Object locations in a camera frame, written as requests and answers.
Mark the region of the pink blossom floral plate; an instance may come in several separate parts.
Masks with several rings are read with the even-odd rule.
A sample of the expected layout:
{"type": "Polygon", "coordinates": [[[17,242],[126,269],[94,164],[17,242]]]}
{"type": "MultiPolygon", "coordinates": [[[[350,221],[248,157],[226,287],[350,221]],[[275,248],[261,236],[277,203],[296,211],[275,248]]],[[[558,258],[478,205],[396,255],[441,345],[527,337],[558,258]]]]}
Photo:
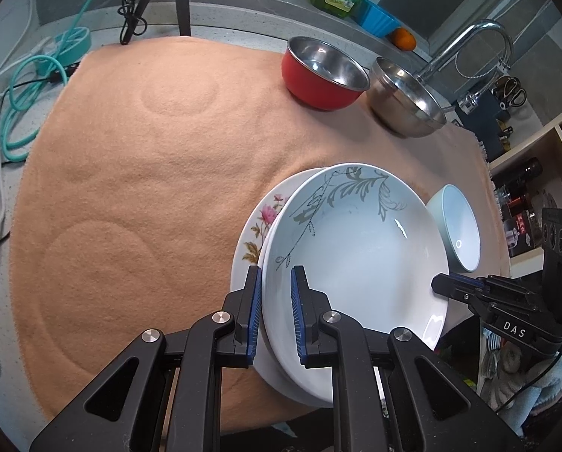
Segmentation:
{"type": "MultiPolygon", "coordinates": [[[[262,260],[265,241],[272,230],[273,222],[282,211],[291,195],[310,177],[324,170],[324,167],[312,168],[287,177],[265,194],[255,209],[252,210],[239,237],[232,262],[230,291],[241,290],[244,287],[248,268],[251,264],[258,264],[262,260]]],[[[278,362],[265,335],[263,317],[260,318],[256,354],[253,367],[257,373],[285,397],[311,407],[331,407],[321,399],[304,391],[290,379],[278,362]]]]}

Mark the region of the light blue ceramic bowl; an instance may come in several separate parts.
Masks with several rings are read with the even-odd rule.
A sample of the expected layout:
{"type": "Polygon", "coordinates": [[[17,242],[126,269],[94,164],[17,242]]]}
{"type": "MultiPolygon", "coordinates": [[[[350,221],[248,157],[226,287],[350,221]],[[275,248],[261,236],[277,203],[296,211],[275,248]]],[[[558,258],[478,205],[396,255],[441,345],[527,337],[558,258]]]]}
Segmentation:
{"type": "Polygon", "coordinates": [[[450,269],[474,272],[481,259],[481,238],[474,210],[465,194],[447,184],[427,203],[442,238],[450,269]]]}

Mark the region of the white plate grey leaf pattern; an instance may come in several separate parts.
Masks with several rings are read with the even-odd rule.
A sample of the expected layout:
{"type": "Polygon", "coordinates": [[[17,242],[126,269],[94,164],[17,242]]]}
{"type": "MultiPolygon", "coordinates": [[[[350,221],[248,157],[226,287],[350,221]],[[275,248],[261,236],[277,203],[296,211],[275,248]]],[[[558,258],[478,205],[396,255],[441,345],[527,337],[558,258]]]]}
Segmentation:
{"type": "Polygon", "coordinates": [[[445,298],[435,275],[448,271],[439,230],[425,203],[398,177],[340,163],[303,183],[277,216],[262,261],[262,316],[272,358],[260,376],[300,404],[329,407],[332,374],[307,370],[296,350],[291,269],[364,328],[413,331],[429,348],[442,334],[445,298]]]}

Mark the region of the stainless steel bowl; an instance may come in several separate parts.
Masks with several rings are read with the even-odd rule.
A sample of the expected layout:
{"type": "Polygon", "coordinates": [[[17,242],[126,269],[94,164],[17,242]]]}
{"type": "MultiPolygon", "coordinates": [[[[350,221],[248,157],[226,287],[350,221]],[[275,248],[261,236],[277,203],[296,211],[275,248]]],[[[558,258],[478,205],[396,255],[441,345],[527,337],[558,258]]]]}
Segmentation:
{"type": "Polygon", "coordinates": [[[407,70],[377,57],[370,68],[368,104],[380,121],[397,135],[423,138],[447,124],[435,97],[407,70]]]}

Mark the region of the red steel bowl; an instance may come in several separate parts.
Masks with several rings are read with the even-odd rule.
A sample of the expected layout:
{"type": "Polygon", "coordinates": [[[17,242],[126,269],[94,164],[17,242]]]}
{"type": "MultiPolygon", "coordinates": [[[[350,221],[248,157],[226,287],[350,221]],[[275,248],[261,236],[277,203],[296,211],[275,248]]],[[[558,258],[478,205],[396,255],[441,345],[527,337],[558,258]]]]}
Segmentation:
{"type": "Polygon", "coordinates": [[[281,73],[288,91],[311,108],[343,109],[368,91],[368,72],[348,54],[313,37],[287,41],[281,73]]]}

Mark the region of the white work glove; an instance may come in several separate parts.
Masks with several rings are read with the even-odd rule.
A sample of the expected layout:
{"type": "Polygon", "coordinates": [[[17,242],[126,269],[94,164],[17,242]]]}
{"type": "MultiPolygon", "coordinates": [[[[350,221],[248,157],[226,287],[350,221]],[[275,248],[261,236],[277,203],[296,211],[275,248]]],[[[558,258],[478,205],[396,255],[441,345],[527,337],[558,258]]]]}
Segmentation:
{"type": "Polygon", "coordinates": [[[562,397],[562,357],[556,356],[524,370],[523,351],[506,342],[484,357],[488,371],[479,392],[482,400],[520,437],[525,421],[559,402],[562,397]]]}

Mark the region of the wooden shelf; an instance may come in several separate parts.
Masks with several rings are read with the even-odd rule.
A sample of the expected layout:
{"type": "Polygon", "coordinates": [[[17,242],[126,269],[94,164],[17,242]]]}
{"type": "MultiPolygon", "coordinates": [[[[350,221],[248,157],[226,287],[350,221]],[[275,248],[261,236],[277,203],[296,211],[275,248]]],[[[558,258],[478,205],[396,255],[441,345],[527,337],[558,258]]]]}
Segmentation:
{"type": "Polygon", "coordinates": [[[545,125],[523,143],[490,162],[495,198],[506,233],[510,275],[542,268],[545,208],[562,208],[562,121],[545,125]]]}

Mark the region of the tan cloth mat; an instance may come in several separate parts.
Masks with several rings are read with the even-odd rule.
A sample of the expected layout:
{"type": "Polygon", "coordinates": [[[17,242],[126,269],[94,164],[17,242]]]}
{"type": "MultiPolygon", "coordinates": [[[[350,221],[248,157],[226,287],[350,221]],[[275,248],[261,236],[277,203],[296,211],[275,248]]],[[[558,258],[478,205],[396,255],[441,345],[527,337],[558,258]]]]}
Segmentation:
{"type": "Polygon", "coordinates": [[[481,230],[478,272],[509,273],[488,166],[464,128],[402,139],[364,99],[305,107],[274,52],[166,37],[89,53],[32,145],[12,219],[12,314],[45,417],[141,331],[219,309],[258,201],[344,162],[385,168],[423,199],[459,187],[481,230]]]}

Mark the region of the chrome faucet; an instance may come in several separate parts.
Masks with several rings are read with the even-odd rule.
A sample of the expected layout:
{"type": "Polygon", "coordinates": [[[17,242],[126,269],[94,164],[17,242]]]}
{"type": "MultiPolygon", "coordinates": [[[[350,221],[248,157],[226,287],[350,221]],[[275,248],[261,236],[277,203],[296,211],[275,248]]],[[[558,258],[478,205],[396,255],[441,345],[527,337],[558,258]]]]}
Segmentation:
{"type": "Polygon", "coordinates": [[[513,39],[506,27],[496,20],[478,20],[465,27],[452,42],[440,50],[414,75],[420,84],[428,84],[433,76],[449,64],[463,79],[463,95],[453,105],[469,115],[483,95],[509,71],[513,39]]]}

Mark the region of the orange fruit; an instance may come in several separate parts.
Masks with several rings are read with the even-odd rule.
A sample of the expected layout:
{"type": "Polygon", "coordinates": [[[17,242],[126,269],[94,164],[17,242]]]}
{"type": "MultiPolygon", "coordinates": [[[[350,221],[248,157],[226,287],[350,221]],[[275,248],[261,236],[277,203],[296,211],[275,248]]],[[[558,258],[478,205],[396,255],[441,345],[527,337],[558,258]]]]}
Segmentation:
{"type": "Polygon", "coordinates": [[[414,51],[417,39],[405,27],[398,27],[389,35],[390,42],[401,51],[414,51]]]}

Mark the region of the blue ribbed cup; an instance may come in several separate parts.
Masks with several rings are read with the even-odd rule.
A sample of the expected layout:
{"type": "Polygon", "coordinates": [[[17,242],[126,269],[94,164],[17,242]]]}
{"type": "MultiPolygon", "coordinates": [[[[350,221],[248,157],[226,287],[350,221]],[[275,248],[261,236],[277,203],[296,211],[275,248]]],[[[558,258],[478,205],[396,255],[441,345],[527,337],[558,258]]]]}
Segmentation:
{"type": "Polygon", "coordinates": [[[379,4],[361,0],[350,12],[350,17],[366,32],[384,38],[400,27],[400,21],[379,4]]]}

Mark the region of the teal round power strip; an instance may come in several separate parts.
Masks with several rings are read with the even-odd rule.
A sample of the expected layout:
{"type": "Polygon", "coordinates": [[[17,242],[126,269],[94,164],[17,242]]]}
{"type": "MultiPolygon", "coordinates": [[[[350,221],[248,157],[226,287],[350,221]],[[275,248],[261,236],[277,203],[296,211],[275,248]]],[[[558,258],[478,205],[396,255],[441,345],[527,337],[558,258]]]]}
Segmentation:
{"type": "Polygon", "coordinates": [[[37,56],[32,63],[39,76],[47,72],[58,72],[57,65],[47,56],[55,58],[61,67],[67,67],[79,62],[92,46],[91,31],[87,27],[74,27],[55,37],[48,37],[41,41],[33,56],[37,56]]]}

